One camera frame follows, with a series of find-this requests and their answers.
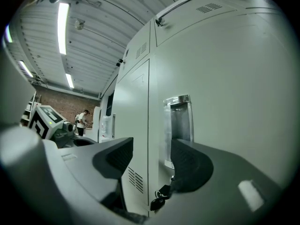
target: door handle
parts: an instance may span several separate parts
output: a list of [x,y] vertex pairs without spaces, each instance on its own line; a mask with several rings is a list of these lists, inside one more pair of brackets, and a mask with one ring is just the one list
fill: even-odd
[[164,100],[165,165],[174,169],[171,161],[172,139],[194,141],[194,125],[190,96],[182,95]]
[[112,138],[115,137],[115,123],[116,123],[116,114],[112,115]]

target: white label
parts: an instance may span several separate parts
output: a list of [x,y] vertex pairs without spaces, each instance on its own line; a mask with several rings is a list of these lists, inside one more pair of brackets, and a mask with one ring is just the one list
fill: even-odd
[[263,206],[264,200],[251,181],[242,181],[238,187],[252,212]]
[[166,7],[164,10],[160,11],[156,15],[156,17],[160,18],[188,1],[190,1],[190,0],[178,0],[178,1],[174,2],[173,4],[171,4],[170,6]]

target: brick wall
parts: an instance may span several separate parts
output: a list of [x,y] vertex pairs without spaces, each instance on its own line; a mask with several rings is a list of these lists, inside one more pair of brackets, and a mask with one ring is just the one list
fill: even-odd
[[41,86],[34,86],[38,95],[42,95],[40,103],[53,107],[67,121],[74,122],[75,116],[82,113],[85,109],[89,110],[90,115],[86,116],[88,123],[93,120],[95,106],[100,106],[100,101],[78,97],[75,95],[57,92]]

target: white panel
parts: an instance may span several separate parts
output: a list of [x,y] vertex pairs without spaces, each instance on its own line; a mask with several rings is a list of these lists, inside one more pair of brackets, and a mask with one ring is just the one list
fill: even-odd
[[135,64],[150,52],[150,22],[148,22],[136,36],[128,43],[119,70],[118,82],[130,71]]
[[117,84],[112,104],[115,138],[134,138],[133,158],[122,186],[128,211],[136,213],[148,205],[148,76],[149,60]]
[[165,23],[162,27],[155,26],[157,45],[196,22],[234,10],[218,0],[188,1],[166,14],[163,17]]

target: white cabinet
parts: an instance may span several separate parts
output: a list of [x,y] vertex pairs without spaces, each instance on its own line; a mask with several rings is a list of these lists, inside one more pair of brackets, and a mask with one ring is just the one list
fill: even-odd
[[134,139],[133,158],[122,186],[127,210],[139,214],[148,205],[148,79],[149,60],[117,84],[112,105],[115,138]]
[[150,22],[142,27],[141,30],[128,43],[121,63],[118,82],[150,52]]

